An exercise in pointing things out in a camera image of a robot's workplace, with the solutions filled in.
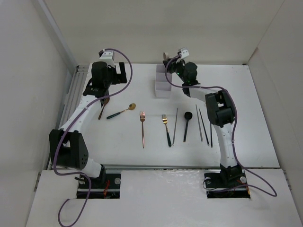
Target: fork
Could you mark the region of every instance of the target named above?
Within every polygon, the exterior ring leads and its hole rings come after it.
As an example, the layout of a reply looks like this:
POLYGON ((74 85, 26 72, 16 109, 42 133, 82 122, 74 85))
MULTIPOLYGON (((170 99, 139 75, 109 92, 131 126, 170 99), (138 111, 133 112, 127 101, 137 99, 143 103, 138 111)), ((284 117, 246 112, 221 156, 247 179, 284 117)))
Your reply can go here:
POLYGON ((145 113, 143 111, 140 112, 140 121, 142 122, 142 145, 144 148, 144 129, 143 129, 143 122, 145 121, 145 113))
POLYGON ((169 143, 169 147, 171 147, 171 141, 170 141, 170 137, 169 137, 169 129, 167 128, 166 114, 162 115, 162 121, 163 121, 163 124, 165 124, 165 128, 166 128, 167 142, 169 143))

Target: white container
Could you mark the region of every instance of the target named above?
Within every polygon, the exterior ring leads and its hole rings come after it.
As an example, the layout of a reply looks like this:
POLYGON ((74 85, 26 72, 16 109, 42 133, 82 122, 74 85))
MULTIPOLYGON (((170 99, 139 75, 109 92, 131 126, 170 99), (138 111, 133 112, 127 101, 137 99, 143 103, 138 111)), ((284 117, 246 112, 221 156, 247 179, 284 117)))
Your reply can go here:
MULTIPOLYGON (((171 82, 172 75, 167 73, 167 77, 171 82)), ((155 94, 157 98, 170 98, 171 84, 166 80, 164 65, 157 65, 156 68, 155 94)))

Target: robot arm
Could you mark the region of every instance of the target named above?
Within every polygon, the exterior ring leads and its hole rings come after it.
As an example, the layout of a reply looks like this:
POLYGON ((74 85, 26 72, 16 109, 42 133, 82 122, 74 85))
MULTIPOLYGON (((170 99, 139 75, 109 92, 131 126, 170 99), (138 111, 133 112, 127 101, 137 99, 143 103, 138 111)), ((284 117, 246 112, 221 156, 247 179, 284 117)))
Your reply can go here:
MULTIPOLYGON (((213 94, 214 90, 211 89, 197 89, 197 88, 189 88, 190 97, 197 98, 202 102, 206 103, 205 97, 209 94, 213 94)), ((221 160, 220 164, 225 168, 237 166, 238 163, 233 155, 232 150, 232 124, 224 124, 223 127, 214 124, 214 129, 216 130, 219 146, 220 146, 220 153, 221 153, 221 160)))
MULTIPOLYGON (((127 83, 123 62, 119 63, 121 73, 118 74, 116 72, 113 51, 101 51, 99 56, 101 61, 92 64, 92 78, 89 80, 75 112, 59 130, 52 130, 49 135, 52 162, 63 133, 79 113, 82 112, 84 108, 87 108, 87 105, 96 98, 108 95, 108 89, 111 85, 127 83)), ((69 129, 60 147, 57 158, 58 166, 80 170, 88 177, 99 179, 101 182, 105 179, 105 168, 102 164, 95 162, 89 157, 82 133, 86 130, 95 113, 101 109, 104 101, 105 100, 102 99, 100 102, 95 102, 89 106, 69 129)))
POLYGON ((184 82, 182 84, 185 95, 197 98, 206 103, 207 116, 214 126, 220 146, 220 177, 223 182, 232 182, 242 176, 242 168, 237 163, 232 148, 232 123, 235 119, 235 107, 226 90, 212 90, 197 88, 197 65, 192 62, 185 63, 184 58, 189 56, 186 48, 178 50, 178 57, 166 58, 163 64, 167 72, 176 73, 184 82))

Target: black ladle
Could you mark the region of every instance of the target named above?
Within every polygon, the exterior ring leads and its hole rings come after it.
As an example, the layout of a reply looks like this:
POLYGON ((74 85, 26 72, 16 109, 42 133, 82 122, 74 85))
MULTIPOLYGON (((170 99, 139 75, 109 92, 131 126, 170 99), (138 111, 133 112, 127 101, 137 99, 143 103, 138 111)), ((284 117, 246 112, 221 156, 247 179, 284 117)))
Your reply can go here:
POLYGON ((186 112, 184 114, 184 118, 186 119, 186 126, 185 126, 185 132, 184 132, 184 139, 183 139, 183 142, 186 141, 186 134, 187 134, 187 128, 188 128, 188 122, 190 119, 193 118, 193 114, 191 112, 186 112))

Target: copper fork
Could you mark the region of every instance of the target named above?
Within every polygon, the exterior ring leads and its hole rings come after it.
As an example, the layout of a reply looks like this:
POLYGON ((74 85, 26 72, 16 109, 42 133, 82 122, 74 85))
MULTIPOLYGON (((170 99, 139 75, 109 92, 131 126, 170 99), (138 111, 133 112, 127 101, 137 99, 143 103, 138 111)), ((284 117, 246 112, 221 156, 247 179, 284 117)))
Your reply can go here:
POLYGON ((143 122, 145 121, 145 113, 143 111, 140 112, 140 121, 142 122, 142 145, 144 148, 144 128, 143 128, 143 122))

